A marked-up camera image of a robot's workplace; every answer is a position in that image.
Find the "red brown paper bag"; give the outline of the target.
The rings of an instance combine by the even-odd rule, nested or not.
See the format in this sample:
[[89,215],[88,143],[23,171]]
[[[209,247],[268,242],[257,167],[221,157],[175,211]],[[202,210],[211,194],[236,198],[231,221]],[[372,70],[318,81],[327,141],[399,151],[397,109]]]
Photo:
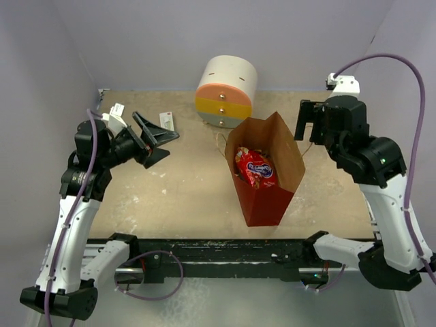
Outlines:
[[225,157],[249,227],[279,225],[305,174],[294,135],[278,112],[247,118],[225,140]]

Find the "red candy snack bag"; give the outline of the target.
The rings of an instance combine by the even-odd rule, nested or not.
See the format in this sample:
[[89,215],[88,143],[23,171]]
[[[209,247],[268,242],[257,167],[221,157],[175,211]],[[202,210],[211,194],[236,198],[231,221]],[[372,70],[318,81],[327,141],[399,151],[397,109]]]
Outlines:
[[234,158],[238,176],[254,189],[278,185],[273,165],[261,152],[238,147]]

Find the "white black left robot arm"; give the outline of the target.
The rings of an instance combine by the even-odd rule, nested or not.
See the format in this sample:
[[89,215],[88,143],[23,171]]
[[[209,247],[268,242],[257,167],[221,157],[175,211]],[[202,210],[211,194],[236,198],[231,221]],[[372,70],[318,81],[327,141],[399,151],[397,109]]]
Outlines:
[[131,159],[150,168],[169,156],[161,146],[179,137],[139,112],[132,114],[139,134],[119,116],[92,111],[88,116],[77,126],[76,149],[61,177],[58,222],[40,275],[35,285],[20,295],[20,303],[44,315],[48,326],[54,316],[73,322],[89,319],[98,289],[119,266],[132,267],[139,262],[138,238],[119,233],[113,234],[89,263],[82,261],[91,225],[112,180],[111,170]]

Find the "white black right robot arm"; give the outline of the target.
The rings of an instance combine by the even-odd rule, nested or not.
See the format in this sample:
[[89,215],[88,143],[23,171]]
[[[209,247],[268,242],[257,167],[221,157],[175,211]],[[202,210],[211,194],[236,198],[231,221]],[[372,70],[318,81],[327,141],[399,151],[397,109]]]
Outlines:
[[303,259],[310,266],[324,261],[358,269],[373,286],[410,291],[421,273],[435,270],[435,253],[429,249],[411,204],[406,199],[406,165],[399,145],[369,133],[367,107],[351,95],[324,102],[302,100],[295,140],[304,138],[312,123],[310,141],[324,146],[338,169],[359,186],[370,213],[374,241],[339,238],[319,231],[303,243]]

